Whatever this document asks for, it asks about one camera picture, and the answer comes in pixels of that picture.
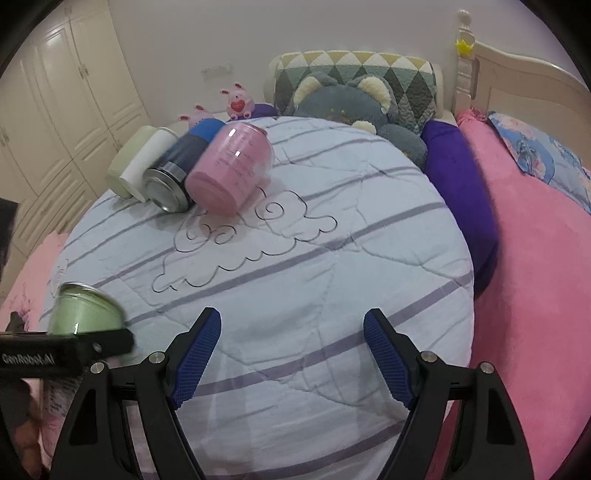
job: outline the pillow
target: pillow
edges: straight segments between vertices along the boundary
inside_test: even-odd
[[[468,245],[474,266],[474,295],[495,271],[499,234],[491,200],[460,129],[436,120],[425,124],[425,175],[445,200]]]
[[[427,60],[392,53],[349,50],[313,50],[283,54],[275,70],[275,106],[285,113],[294,91],[311,73],[324,73],[341,85],[373,74],[388,82],[398,104],[397,123],[420,134],[437,109],[435,69]]]
[[[591,177],[577,155],[548,134],[509,115],[490,112],[488,118],[521,171],[564,193],[591,213]]]

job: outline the pink can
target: pink can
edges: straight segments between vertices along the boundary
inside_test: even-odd
[[[241,122],[223,127],[185,179],[185,189],[212,213],[234,215],[269,175],[273,147],[262,128]]]

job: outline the purple pillow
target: purple pillow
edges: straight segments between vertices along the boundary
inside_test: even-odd
[[[427,144],[425,175],[435,185],[464,234],[474,265],[474,295],[491,281],[499,234],[491,200],[460,129],[429,120],[421,134]]]

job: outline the blue can lid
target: blue can lid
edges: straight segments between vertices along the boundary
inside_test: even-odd
[[[225,127],[225,123],[217,118],[206,118],[201,120],[200,123],[195,125],[189,133],[191,135],[195,135],[197,137],[203,138],[207,143],[213,140],[213,137],[217,135],[217,133]]]

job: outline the white comforter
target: white comforter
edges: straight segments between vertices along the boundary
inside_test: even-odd
[[[215,307],[222,337],[178,411],[207,478],[374,480],[407,413],[363,341],[363,316],[379,307],[419,350],[466,365],[466,244],[388,141],[315,119],[254,123],[276,160],[243,215],[168,215],[105,193],[54,267],[41,326],[60,282],[94,285],[127,310],[133,362]],[[131,417],[145,478],[156,478]]]

